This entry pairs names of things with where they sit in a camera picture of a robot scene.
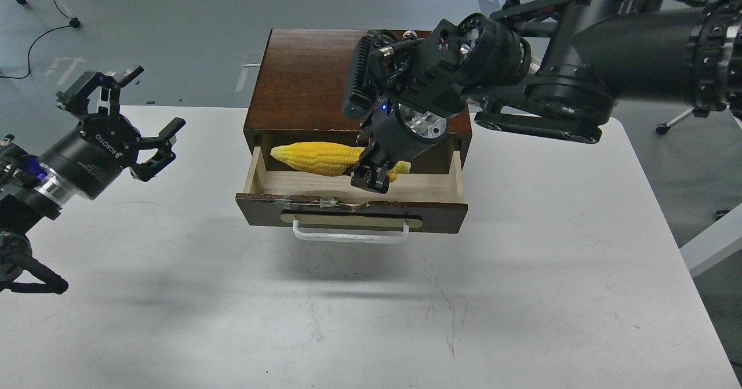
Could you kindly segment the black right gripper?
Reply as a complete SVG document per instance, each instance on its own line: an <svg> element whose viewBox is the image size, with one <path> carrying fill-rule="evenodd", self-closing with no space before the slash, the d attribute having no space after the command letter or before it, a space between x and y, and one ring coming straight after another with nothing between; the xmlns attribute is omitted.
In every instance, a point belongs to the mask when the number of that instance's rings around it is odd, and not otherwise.
<svg viewBox="0 0 742 389"><path fill-rule="evenodd" d="M375 106L360 128L356 143L364 149L351 167L351 186L386 194L391 182L388 172L444 140L449 120L408 106Z"/></svg>

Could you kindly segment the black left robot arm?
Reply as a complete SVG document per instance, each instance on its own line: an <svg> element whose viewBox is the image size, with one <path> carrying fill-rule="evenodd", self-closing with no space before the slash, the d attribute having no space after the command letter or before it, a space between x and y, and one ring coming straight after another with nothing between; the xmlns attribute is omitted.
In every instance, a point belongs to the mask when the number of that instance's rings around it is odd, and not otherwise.
<svg viewBox="0 0 742 389"><path fill-rule="evenodd" d="M91 201L124 169L148 182L175 160L172 147L186 123L174 118L156 136L142 136L120 112L120 93L143 72L123 75L88 70L64 92L57 106L77 117L77 126L40 155L7 135L2 140L2 289L63 294L68 283L32 254L27 233L40 220L55 220L71 197Z"/></svg>

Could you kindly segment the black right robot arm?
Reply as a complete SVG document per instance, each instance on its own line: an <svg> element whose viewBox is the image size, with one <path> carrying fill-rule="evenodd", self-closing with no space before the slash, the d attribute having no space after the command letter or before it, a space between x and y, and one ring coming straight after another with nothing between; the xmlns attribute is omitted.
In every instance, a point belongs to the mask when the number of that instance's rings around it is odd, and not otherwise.
<svg viewBox="0 0 742 389"><path fill-rule="evenodd" d="M740 0L507 0L424 38L370 30L345 87L363 147L345 174L386 193L467 101L487 129L594 144L621 100L740 112Z"/></svg>

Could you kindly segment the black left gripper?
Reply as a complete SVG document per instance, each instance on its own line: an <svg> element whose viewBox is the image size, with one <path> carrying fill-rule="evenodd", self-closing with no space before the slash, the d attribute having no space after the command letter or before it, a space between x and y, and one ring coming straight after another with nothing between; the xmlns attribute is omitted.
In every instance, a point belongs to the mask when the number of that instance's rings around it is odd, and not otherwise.
<svg viewBox="0 0 742 389"><path fill-rule="evenodd" d="M84 120L45 151L39 161L76 186L79 193L91 201L100 196L125 167L130 166L133 178L148 182L176 158L172 147L176 133L186 124L185 119L174 118L158 136L140 138L140 131L119 114L120 90L142 72L144 69L140 65L114 75L88 70L66 91L56 93L59 109ZM98 111L101 115L89 115L89 98L97 88L101 88L101 101L109 106ZM109 122L106 115L114 119ZM125 148L125 143L130 143L130 149ZM154 150L155 154L137 163L137 153L141 150Z"/></svg>

